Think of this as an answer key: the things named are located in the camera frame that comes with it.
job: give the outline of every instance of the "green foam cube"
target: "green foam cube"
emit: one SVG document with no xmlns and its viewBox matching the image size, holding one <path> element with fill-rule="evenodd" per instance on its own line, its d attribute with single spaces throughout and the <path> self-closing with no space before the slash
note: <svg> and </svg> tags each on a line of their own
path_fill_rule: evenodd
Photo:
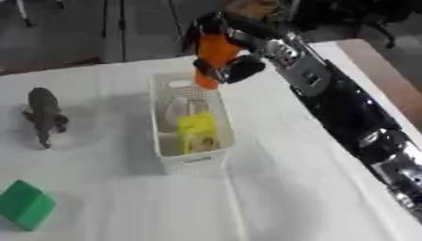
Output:
<svg viewBox="0 0 422 241">
<path fill-rule="evenodd" d="M 0 196 L 0 215 L 28 231 L 35 230 L 55 203 L 41 190 L 18 180 Z"/>
</svg>

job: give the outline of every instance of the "orange object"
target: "orange object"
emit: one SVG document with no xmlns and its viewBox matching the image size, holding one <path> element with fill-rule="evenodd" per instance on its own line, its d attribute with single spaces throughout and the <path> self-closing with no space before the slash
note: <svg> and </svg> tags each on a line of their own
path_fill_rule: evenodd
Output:
<svg viewBox="0 0 422 241">
<path fill-rule="evenodd" d="M 237 56 L 240 48 L 227 42 L 222 34 L 207 34 L 200 38 L 198 57 L 208 62 L 213 68 L 223 67 L 227 61 Z M 207 89 L 216 89 L 219 82 L 196 70 L 195 82 Z"/>
</svg>

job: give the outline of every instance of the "floor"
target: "floor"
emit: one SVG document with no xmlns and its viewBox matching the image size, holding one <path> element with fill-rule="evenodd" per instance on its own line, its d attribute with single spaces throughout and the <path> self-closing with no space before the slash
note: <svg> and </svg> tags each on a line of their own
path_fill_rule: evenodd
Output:
<svg viewBox="0 0 422 241">
<path fill-rule="evenodd" d="M 49 66 L 100 57 L 103 62 L 122 61 L 119 0 L 108 0 L 107 37 L 101 36 L 103 0 L 64 0 L 58 8 L 55 0 L 25 0 L 29 16 L 36 26 L 26 27 L 19 18 L 14 0 L 0 3 L 0 71 L 37 70 Z M 172 19 L 170 0 L 125 0 L 127 18 L 127 59 L 143 60 L 179 56 L 180 37 Z M 207 11 L 223 6 L 225 0 L 172 0 L 180 25 Z M 387 50 L 384 38 L 364 29 L 367 40 L 399 72 L 422 91 L 422 16 L 413 15 L 389 29 L 398 36 L 398 46 Z M 320 28 L 307 36 L 313 41 L 339 40 L 341 30 Z"/>
</svg>

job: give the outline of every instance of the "white plastic basket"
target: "white plastic basket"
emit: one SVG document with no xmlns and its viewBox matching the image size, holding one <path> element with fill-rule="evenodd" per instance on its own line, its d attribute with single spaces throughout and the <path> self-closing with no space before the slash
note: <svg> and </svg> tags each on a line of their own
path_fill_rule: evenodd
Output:
<svg viewBox="0 0 422 241">
<path fill-rule="evenodd" d="M 234 134 L 217 90 L 205 90 L 192 81 L 192 73 L 158 73 L 150 81 L 154 147 L 167 173 L 214 173 L 221 168 L 227 150 L 234 145 Z M 219 149 L 183 154 L 176 127 L 166 126 L 163 113 L 174 97 L 202 100 L 217 121 Z"/>
</svg>

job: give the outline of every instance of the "white table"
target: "white table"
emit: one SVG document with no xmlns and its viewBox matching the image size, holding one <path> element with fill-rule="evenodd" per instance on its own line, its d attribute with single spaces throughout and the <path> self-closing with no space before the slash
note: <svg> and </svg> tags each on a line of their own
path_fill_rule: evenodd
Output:
<svg viewBox="0 0 422 241">
<path fill-rule="evenodd" d="M 413 141 L 422 137 L 333 42 L 316 50 L 369 91 Z M 413 241 L 422 227 L 320 127 L 271 68 L 221 93 L 237 135 L 227 173 L 162 174 L 147 80 L 192 71 L 193 57 L 0 78 L 0 189 L 17 179 L 57 201 L 33 233 L 0 240 Z M 19 109 L 43 86 L 71 119 L 52 150 Z"/>
</svg>

